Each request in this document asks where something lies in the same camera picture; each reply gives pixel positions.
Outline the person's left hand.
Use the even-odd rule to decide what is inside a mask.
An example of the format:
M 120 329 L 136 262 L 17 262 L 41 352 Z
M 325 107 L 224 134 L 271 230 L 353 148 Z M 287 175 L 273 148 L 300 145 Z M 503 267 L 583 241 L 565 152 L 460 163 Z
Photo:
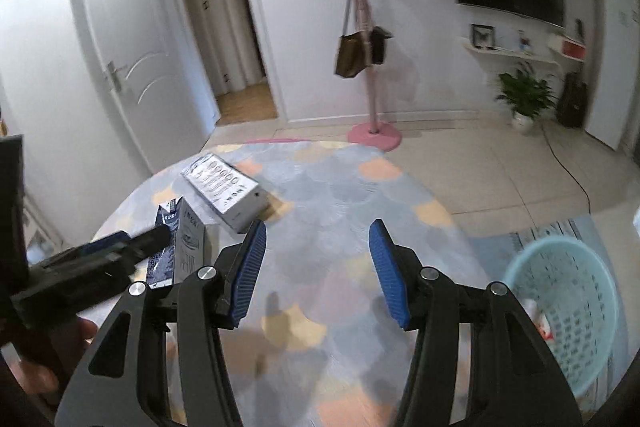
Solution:
M 19 332 L 11 341 L 17 353 L 12 375 L 28 395 L 63 392 L 98 330 L 93 321 L 74 317 L 52 329 Z

